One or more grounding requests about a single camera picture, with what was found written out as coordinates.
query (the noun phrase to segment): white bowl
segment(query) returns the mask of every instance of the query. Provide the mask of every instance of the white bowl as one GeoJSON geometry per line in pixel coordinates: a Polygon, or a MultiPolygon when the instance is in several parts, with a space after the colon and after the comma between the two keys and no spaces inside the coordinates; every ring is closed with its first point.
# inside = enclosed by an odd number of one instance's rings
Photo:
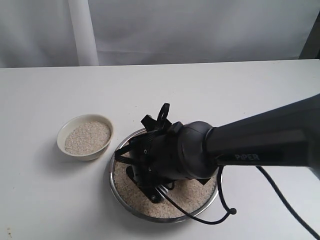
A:
{"type": "Polygon", "coordinates": [[[108,146],[111,142],[111,138],[113,137],[113,135],[114,135],[114,127],[108,118],[106,118],[105,116],[97,115],[97,114],[86,114],[86,115],[77,116],[77,117],[71,119],[70,121],[68,121],[60,129],[58,136],[57,136],[57,139],[56,139],[56,144],[58,145],[59,149],[63,153],[65,153],[66,155],[69,155],[69,156],[74,157],[74,158],[81,160],[81,161],[90,161],[90,160],[97,159],[106,151],[106,149],[108,148],[108,146]],[[71,154],[71,153],[67,152],[65,150],[65,142],[66,142],[66,139],[69,136],[69,134],[72,133],[73,130],[75,130],[80,125],[88,123],[88,122],[93,122],[93,121],[97,121],[97,122],[106,124],[109,127],[110,138],[109,138],[108,142],[99,150],[94,151],[89,154],[85,154],[85,155],[75,155],[75,154],[71,154]]]}

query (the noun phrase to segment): white backdrop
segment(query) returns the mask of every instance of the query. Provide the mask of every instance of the white backdrop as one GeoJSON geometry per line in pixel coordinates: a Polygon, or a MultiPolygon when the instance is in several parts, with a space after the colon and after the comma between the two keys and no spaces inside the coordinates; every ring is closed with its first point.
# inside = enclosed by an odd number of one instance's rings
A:
{"type": "Polygon", "coordinates": [[[320,0],[1,0],[0,67],[297,59],[320,0]]]}

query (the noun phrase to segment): metal tray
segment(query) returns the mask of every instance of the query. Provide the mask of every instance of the metal tray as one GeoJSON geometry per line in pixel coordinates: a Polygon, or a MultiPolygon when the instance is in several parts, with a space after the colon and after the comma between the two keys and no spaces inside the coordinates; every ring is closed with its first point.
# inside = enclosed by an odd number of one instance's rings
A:
{"type": "MultiPolygon", "coordinates": [[[[146,130],[140,129],[134,133],[132,133],[130,136],[128,136],[125,140],[123,140],[120,145],[116,148],[116,149],[120,149],[122,148],[129,139],[133,138],[134,136],[141,134],[143,132],[145,132],[146,130]]],[[[182,222],[185,220],[190,219],[188,216],[184,215],[184,216],[180,216],[180,217],[175,217],[175,218],[157,218],[157,217],[152,217],[152,216],[148,216],[148,215],[144,215],[141,212],[133,209],[131,206],[129,206],[119,195],[116,186],[115,186],[115,181],[114,181],[114,171],[115,171],[115,154],[112,155],[111,160],[109,162],[109,182],[110,182],[110,187],[112,190],[113,195],[115,196],[115,198],[119,201],[119,203],[126,209],[128,210],[130,213],[132,213],[133,215],[135,215],[138,218],[150,221],[150,222],[154,222],[154,223],[166,223],[166,224],[170,224],[170,223],[178,223],[178,222],[182,222]]],[[[213,201],[216,199],[218,195],[218,189],[217,186],[214,187],[213,193],[211,195],[211,197],[208,199],[208,201],[202,206],[200,207],[198,210],[195,210],[194,212],[192,212],[191,214],[193,216],[197,216],[198,214],[202,213],[205,209],[207,209],[207,207],[210,206],[210,204],[213,203],[213,201]]]]}

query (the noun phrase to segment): table surface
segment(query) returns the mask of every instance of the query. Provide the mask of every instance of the table surface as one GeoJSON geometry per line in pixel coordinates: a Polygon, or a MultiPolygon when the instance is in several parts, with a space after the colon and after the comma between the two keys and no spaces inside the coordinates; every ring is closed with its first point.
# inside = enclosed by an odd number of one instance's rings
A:
{"type": "MultiPolygon", "coordinates": [[[[210,226],[131,215],[112,195],[106,165],[165,102],[172,122],[221,126],[319,92],[319,60],[0,69],[0,239],[311,240],[255,167],[225,168],[223,193],[238,213],[210,226]],[[58,150],[57,133],[90,113],[109,117],[114,137],[100,159],[73,161],[58,150]]],[[[302,167],[266,170],[320,233],[319,180],[302,167]]],[[[200,216],[214,221],[224,214],[217,199],[200,216]]]]}

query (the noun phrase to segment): black cable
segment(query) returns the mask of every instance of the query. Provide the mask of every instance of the black cable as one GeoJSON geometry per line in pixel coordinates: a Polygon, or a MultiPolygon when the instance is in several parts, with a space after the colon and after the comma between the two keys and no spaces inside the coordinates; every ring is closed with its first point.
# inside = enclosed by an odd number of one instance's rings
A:
{"type": "Polygon", "coordinates": [[[313,230],[297,213],[296,211],[290,206],[288,201],[285,199],[279,188],[277,187],[274,180],[271,178],[271,176],[264,170],[261,166],[256,167],[268,180],[268,182],[273,187],[275,193],[278,195],[282,203],[285,205],[285,207],[288,209],[288,211],[292,214],[292,216],[317,240],[320,240],[320,236],[316,233],[315,230],[313,230]]]}
{"type": "Polygon", "coordinates": [[[183,210],[170,197],[168,197],[167,194],[161,188],[157,187],[156,189],[160,192],[161,195],[163,195],[163,197],[165,199],[167,199],[173,206],[175,206],[180,212],[182,212],[183,214],[185,214],[189,218],[196,220],[202,224],[217,225],[217,224],[222,223],[224,220],[226,220],[227,217],[229,217],[229,215],[235,215],[237,213],[237,210],[235,208],[229,208],[227,206],[224,195],[222,193],[221,176],[222,176],[223,169],[224,169],[223,166],[219,167],[218,174],[217,174],[217,186],[218,186],[219,197],[220,197],[220,200],[221,200],[221,203],[222,203],[224,209],[226,210],[226,214],[220,220],[217,220],[217,221],[206,221],[206,220],[203,220],[203,219],[200,219],[200,218],[197,218],[197,217],[191,215],[187,211],[183,210]]]}

